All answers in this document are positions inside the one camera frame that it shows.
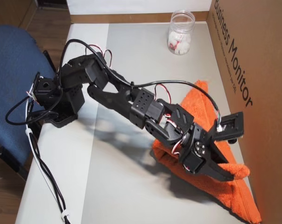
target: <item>glass jar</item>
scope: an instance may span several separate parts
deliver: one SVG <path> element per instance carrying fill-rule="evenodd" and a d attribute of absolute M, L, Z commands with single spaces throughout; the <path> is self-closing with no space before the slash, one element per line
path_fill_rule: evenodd
<path fill-rule="evenodd" d="M 168 35 L 168 48 L 172 53 L 188 53 L 194 25 L 195 16 L 191 12 L 179 10 L 172 14 Z"/>

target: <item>orange towel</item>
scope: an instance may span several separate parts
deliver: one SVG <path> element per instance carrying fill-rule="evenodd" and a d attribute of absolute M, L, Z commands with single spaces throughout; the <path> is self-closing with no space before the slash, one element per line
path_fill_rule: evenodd
<path fill-rule="evenodd" d="M 197 81 L 196 85 L 206 92 L 208 91 L 206 82 Z M 181 106 L 192 114 L 195 117 L 195 122 L 205 130 L 209 130 L 213 125 L 216 118 L 213 106 L 209 99 L 198 90 L 192 89 Z M 261 216 L 249 188 L 243 180 L 244 177 L 249 175 L 249 169 L 243 164 L 236 164 L 228 143 L 224 141 L 216 142 L 216 145 L 229 161 L 228 164 L 219 165 L 234 174 L 233 181 L 219 182 L 205 175 L 195 176 L 186 173 L 182 164 L 178 163 L 177 156 L 171 154 L 171 149 L 164 147 L 157 140 L 153 144 L 153 150 L 157 160 L 178 177 L 214 196 L 242 219 L 253 224 L 260 223 Z"/>

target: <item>mounting hole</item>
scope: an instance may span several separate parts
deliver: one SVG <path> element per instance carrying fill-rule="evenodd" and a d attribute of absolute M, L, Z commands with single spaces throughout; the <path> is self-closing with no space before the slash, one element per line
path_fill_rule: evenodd
<path fill-rule="evenodd" d="M 43 83 L 43 87 L 44 87 L 44 88 L 49 87 L 49 83 L 47 83 L 47 82 Z"/>

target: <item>cable tie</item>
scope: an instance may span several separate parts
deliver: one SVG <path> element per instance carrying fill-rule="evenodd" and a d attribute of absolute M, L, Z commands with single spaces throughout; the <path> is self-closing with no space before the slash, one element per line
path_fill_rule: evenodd
<path fill-rule="evenodd" d="M 27 93 L 27 95 L 28 95 L 31 99 L 33 99 L 33 100 L 39 105 L 39 103 L 38 103 L 38 101 L 37 101 L 37 98 L 36 98 L 36 96 L 34 95 L 34 93 L 29 93 L 28 91 L 26 91 L 26 93 Z"/>
<path fill-rule="evenodd" d="M 67 209 L 65 209 L 62 213 L 61 213 L 61 219 L 65 222 L 64 217 L 68 217 L 70 215 L 70 213 L 68 212 Z"/>
<path fill-rule="evenodd" d="M 26 135 L 27 135 L 28 137 L 30 137 L 29 134 L 30 134 L 30 133 L 33 133 L 33 132 L 32 132 L 32 130 L 31 130 L 31 128 L 28 127 L 28 128 L 26 128 L 25 133 L 26 133 Z"/>

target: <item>white wall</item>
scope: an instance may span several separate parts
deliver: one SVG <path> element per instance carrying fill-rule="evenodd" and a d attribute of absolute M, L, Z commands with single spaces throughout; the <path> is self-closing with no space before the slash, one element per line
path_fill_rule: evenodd
<path fill-rule="evenodd" d="M 71 15 L 209 11 L 212 0 L 67 0 Z"/>

